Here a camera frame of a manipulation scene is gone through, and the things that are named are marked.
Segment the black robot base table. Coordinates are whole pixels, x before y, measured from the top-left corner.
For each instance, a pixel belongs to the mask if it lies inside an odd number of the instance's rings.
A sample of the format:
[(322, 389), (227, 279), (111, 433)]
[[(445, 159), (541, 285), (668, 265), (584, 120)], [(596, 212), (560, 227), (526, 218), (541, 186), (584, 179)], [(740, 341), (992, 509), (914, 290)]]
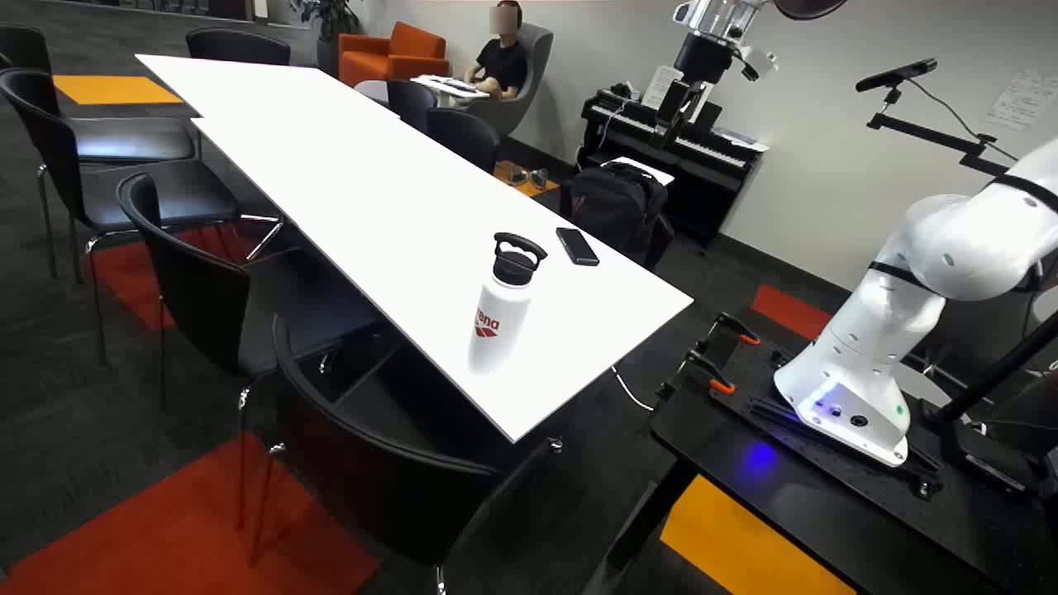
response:
[(1045, 509), (947, 463), (914, 433), (914, 463), (882, 468), (811, 433), (770, 389), (782, 344), (739, 346), (734, 396), (678, 360), (650, 435), (767, 528), (865, 595), (1058, 595)]

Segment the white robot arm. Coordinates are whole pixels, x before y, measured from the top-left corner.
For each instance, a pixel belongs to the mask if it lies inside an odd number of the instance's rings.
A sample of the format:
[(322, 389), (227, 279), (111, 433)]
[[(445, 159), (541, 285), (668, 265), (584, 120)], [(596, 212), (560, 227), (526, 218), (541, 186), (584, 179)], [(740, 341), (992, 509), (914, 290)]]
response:
[(778, 393), (806, 431), (903, 465), (914, 418), (894, 366), (950, 302), (1009, 295), (1056, 247), (1058, 138), (1049, 138), (977, 196), (914, 203), (826, 326), (774, 371)]

